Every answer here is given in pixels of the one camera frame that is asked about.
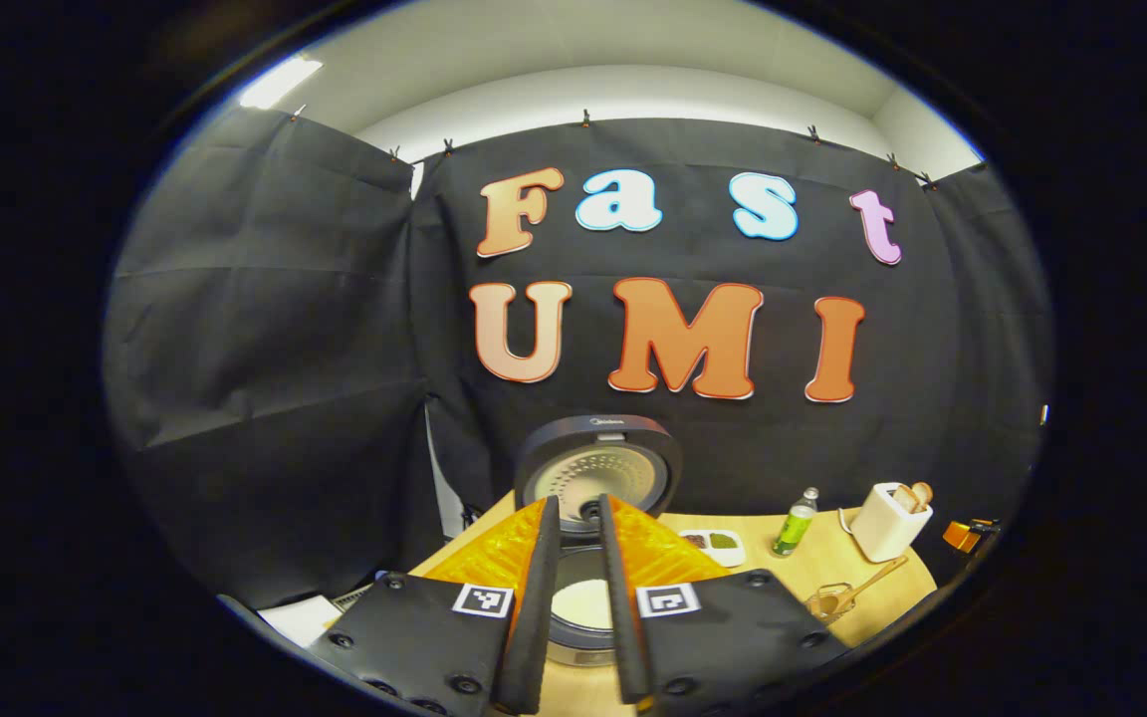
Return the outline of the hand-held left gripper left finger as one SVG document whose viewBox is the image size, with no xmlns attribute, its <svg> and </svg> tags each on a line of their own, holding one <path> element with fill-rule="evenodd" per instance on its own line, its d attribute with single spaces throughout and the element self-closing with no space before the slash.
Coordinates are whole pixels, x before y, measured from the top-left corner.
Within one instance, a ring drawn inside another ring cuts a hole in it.
<svg viewBox="0 0 1147 717">
<path fill-rule="evenodd" d="M 426 576 L 374 580 L 310 653 L 418 716 L 536 714 L 560 541 L 559 500 L 530 504 Z"/>
</svg>

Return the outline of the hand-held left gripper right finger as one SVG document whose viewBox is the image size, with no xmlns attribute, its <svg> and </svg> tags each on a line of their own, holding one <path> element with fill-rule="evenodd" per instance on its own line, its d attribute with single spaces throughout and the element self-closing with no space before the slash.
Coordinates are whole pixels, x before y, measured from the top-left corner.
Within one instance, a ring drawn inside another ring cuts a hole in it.
<svg viewBox="0 0 1147 717">
<path fill-rule="evenodd" d="M 773 572 L 729 572 L 611 494 L 599 529 L 621 697 L 638 712 L 762 714 L 846 653 Z"/>
</svg>

